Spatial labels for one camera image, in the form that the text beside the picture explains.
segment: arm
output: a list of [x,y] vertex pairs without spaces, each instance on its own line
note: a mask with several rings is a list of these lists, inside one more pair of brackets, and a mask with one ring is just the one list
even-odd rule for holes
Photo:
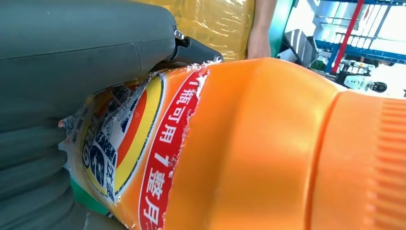
[[254,23],[247,45],[248,59],[271,56],[268,31],[276,2],[277,0],[255,0]]

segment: gray rubber cover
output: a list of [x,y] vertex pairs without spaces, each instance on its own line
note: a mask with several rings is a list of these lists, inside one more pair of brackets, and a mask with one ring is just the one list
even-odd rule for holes
[[173,16],[125,0],[0,1],[0,230],[118,230],[73,197],[58,121],[174,48]]

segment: red pole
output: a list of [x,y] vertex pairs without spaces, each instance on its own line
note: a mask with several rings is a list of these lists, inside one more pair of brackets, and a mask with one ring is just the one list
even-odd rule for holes
[[344,35],[343,43],[340,45],[340,49],[338,50],[336,62],[334,63],[334,67],[331,71],[332,73],[337,73],[338,66],[340,65],[340,62],[341,62],[342,58],[344,57],[345,49],[347,48],[348,38],[351,35],[351,31],[354,28],[355,22],[357,21],[358,15],[360,14],[364,1],[365,0],[358,0],[357,7],[355,8],[354,14],[352,15],[350,24],[348,25],[347,32]]

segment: bottle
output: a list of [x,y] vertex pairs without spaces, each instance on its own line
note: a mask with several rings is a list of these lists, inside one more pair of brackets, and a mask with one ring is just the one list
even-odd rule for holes
[[159,72],[69,119],[72,176],[129,229],[406,228],[406,101],[292,63]]

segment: yellow plastic wrap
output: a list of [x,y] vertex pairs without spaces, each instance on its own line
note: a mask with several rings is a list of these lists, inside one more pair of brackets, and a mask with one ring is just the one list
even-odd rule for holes
[[137,0],[168,9],[185,36],[221,52],[226,61],[244,59],[255,0]]

